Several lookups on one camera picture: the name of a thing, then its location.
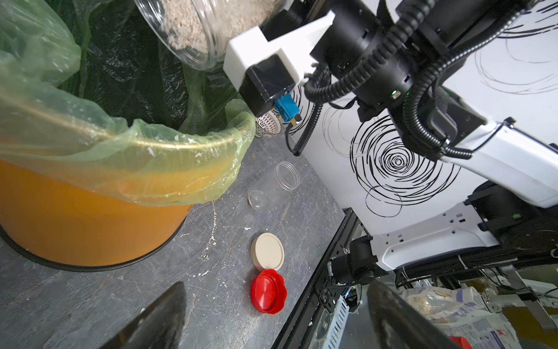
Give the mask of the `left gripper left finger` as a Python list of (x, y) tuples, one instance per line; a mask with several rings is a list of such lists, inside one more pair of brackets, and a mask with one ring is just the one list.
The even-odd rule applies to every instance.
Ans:
[(185, 325), (185, 310), (185, 285), (177, 282), (102, 347), (178, 348)]

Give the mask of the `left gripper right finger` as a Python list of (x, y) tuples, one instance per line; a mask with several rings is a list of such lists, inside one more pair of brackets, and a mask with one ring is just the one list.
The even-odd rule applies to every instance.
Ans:
[(367, 291), (368, 307), (380, 348), (457, 348), (447, 335), (378, 279)]

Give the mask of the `red jar lid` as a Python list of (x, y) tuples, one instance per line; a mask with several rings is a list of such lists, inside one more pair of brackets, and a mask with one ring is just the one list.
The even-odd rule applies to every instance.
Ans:
[(251, 284), (251, 303), (261, 314), (279, 314), (287, 297), (285, 280), (276, 270), (263, 270)]

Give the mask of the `cream jar lid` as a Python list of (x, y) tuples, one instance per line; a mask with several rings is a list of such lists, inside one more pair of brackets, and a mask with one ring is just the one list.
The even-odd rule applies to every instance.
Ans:
[(258, 271), (280, 270), (285, 260), (283, 244), (272, 233), (260, 234), (251, 243), (251, 261)]

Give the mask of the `yellow trash bin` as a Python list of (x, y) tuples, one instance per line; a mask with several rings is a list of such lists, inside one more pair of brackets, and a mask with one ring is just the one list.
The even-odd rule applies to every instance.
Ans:
[(1, 239), (43, 266), (130, 266), (170, 243), (190, 210), (131, 204), (1, 162)]

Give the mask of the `cream lid oatmeal jar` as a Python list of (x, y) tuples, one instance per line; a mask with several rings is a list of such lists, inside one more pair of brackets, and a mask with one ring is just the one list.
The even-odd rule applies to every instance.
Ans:
[(228, 42), (269, 22), (291, 1), (135, 0), (160, 42), (182, 63), (197, 70), (214, 67)]

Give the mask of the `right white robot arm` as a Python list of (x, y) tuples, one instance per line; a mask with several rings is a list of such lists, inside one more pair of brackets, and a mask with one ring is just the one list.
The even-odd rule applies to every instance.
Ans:
[(463, 202), (387, 234), (386, 247), (360, 238), (329, 264), (340, 283), (376, 276), (389, 259), (402, 267), (432, 259), (428, 239), (443, 252), (477, 250), (496, 260), (557, 248), (557, 147), (480, 115), (443, 82), (473, 53), (501, 36), (534, 1), (404, 1), (399, 18), (373, 14), (361, 1), (331, 5), (335, 18), (313, 46), (314, 72), (305, 94), (312, 116), (293, 148), (301, 154), (324, 105), (353, 95), (361, 122), (388, 111), (405, 148), (427, 161), (468, 169), (485, 182)]

